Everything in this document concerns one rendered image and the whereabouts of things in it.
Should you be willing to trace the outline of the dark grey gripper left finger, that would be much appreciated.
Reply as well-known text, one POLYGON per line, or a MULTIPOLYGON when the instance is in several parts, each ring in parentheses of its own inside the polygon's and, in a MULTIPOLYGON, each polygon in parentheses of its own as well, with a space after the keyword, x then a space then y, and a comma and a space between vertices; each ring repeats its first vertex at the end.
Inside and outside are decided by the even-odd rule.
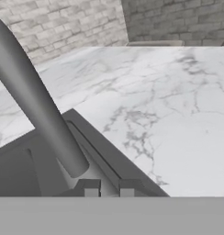
POLYGON ((100 197, 101 180, 100 179, 80 179, 73 189, 60 194, 60 196, 72 197, 100 197))

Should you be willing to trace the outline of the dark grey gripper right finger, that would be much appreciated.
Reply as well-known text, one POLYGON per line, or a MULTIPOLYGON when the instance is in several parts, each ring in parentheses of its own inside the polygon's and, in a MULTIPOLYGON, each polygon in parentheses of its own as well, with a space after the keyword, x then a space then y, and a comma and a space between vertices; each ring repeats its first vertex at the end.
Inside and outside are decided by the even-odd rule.
POLYGON ((154 196, 139 179, 122 179, 119 181, 119 195, 121 197, 154 196))

